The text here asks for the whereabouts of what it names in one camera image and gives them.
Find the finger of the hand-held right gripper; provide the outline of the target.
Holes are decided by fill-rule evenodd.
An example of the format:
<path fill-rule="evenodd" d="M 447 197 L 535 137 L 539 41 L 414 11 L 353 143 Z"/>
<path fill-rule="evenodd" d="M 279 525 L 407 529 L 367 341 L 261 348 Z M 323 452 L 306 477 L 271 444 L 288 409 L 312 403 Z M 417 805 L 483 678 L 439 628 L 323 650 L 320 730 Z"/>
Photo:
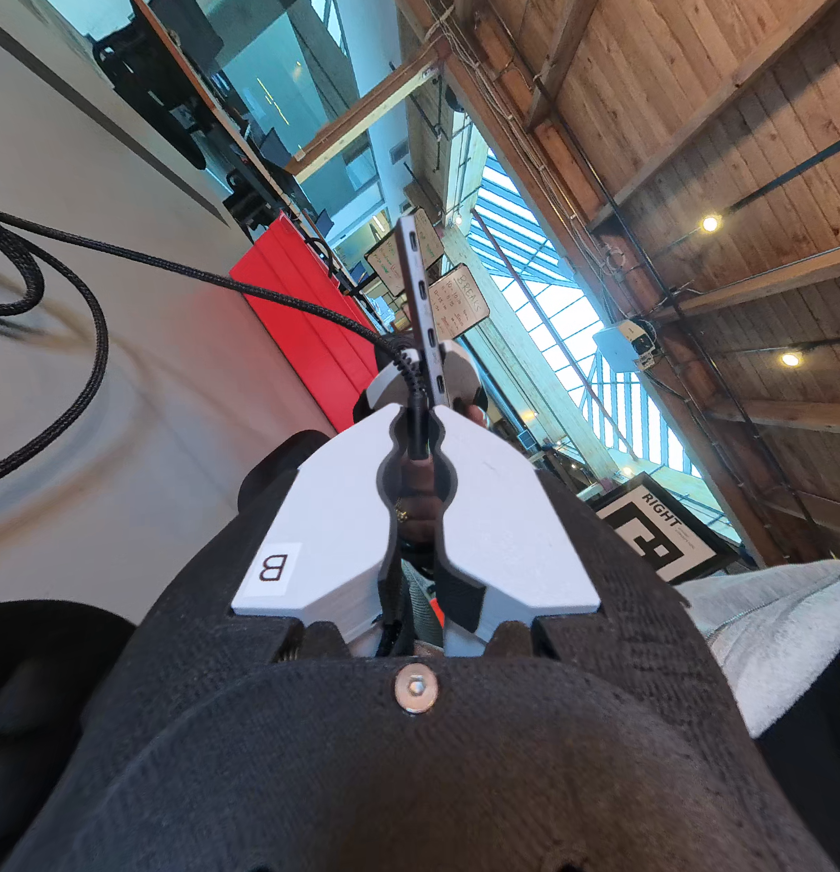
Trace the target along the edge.
<path fill-rule="evenodd" d="M 486 410 L 486 391 L 469 351 L 460 343 L 445 340 L 439 343 L 445 392 L 448 405 L 454 411 L 469 406 Z"/>
<path fill-rule="evenodd" d="M 375 376 L 364 396 L 371 411 L 379 411 L 393 404 L 407 407 L 410 388 L 398 366 L 390 363 Z"/>

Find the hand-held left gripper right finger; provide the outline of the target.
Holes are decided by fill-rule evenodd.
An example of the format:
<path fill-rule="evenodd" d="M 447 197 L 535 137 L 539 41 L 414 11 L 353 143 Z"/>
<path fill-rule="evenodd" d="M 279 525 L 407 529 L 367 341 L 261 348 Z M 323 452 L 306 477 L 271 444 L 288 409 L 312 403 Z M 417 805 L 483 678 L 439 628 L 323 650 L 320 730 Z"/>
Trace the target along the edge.
<path fill-rule="evenodd" d="M 446 406 L 430 412 L 430 437 L 445 655 L 482 655 L 503 623 L 596 613 L 600 596 L 533 465 Z"/>

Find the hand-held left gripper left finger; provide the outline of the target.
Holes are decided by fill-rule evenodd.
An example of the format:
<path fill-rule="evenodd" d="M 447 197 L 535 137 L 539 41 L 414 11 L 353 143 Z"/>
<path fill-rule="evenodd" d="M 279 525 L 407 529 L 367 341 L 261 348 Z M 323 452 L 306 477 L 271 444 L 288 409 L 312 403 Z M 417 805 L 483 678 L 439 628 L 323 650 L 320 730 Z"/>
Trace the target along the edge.
<path fill-rule="evenodd" d="M 403 616 L 395 492 L 405 409 L 386 405 L 302 463 L 232 602 L 237 616 L 333 624 L 374 656 Z"/>

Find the grey usb hub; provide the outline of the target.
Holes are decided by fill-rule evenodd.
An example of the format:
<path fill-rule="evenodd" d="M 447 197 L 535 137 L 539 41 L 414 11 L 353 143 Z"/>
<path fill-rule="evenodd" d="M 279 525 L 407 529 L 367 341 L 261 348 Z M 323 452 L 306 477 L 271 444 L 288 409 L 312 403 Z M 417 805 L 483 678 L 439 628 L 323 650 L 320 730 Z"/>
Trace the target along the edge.
<path fill-rule="evenodd" d="M 394 238 L 429 406 L 452 409 L 419 235 L 411 215 L 397 220 Z"/>

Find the red plastic bin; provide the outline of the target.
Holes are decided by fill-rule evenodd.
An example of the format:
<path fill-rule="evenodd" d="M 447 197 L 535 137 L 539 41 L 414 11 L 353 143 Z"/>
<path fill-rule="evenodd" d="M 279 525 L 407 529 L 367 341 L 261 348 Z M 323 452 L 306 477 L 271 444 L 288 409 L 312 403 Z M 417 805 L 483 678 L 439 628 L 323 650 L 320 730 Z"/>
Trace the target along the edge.
<path fill-rule="evenodd" d="M 318 304 L 370 329 L 359 306 L 328 275 L 319 254 L 281 214 L 230 271 L 235 281 Z M 327 320 L 275 302 L 247 301 L 336 431 L 378 374 L 375 347 Z"/>

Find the person's right hand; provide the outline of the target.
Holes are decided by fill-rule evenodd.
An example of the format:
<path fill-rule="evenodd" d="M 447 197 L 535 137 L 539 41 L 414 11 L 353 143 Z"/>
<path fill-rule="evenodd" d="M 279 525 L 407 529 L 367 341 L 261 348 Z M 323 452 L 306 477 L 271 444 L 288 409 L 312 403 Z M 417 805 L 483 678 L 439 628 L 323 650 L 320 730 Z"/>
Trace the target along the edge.
<path fill-rule="evenodd" d="M 435 490 L 433 459 L 412 460 L 404 457 L 400 476 L 399 495 L 395 503 L 399 534 L 413 547 L 431 546 L 442 506 Z"/>

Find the handwritten whiteboard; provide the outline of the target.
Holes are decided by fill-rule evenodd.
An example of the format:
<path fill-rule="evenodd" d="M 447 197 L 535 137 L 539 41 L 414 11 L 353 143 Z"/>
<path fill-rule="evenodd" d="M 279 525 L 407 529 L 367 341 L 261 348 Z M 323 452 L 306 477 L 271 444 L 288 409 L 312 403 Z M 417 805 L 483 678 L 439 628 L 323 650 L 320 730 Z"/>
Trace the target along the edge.
<path fill-rule="evenodd" d="M 414 219 L 418 249 L 423 257 L 424 268 L 429 271 L 444 257 L 444 246 L 423 208 L 416 208 L 409 213 L 409 217 Z M 390 234 L 372 247 L 364 258 L 386 290 L 398 297 L 404 292 L 404 279 L 395 237 L 395 228 L 393 228 Z"/>
<path fill-rule="evenodd" d="M 439 342 L 460 337 L 490 316 L 490 308 L 464 263 L 432 283 L 429 300 Z"/>

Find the black white marker sign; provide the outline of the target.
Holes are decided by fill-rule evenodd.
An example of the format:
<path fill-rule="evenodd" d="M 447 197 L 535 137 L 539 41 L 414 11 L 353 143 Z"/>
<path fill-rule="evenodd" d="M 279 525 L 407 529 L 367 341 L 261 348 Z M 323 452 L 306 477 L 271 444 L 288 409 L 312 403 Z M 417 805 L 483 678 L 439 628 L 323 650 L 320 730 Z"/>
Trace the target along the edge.
<path fill-rule="evenodd" d="M 669 585 L 711 576 L 739 560 L 735 545 L 644 472 L 588 506 Z"/>

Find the white ceiling device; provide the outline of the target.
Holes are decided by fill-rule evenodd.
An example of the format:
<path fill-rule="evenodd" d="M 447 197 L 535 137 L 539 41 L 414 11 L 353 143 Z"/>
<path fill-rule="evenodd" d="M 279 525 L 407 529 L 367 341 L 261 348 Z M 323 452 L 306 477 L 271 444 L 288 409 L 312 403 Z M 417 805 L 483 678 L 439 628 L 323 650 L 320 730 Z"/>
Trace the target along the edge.
<path fill-rule="evenodd" d="M 634 317 L 594 333 L 592 340 L 613 373 L 640 373 L 662 358 L 653 322 Z"/>

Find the wooden post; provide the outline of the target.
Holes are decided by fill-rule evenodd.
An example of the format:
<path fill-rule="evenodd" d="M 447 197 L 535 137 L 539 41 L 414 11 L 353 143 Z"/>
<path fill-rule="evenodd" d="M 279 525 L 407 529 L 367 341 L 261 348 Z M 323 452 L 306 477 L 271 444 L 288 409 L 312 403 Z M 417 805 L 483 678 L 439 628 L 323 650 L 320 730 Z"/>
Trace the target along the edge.
<path fill-rule="evenodd" d="M 442 35 L 424 43 L 414 58 L 390 73 L 344 114 L 328 123 L 288 162 L 285 171 L 302 183 L 440 71 L 450 54 Z"/>

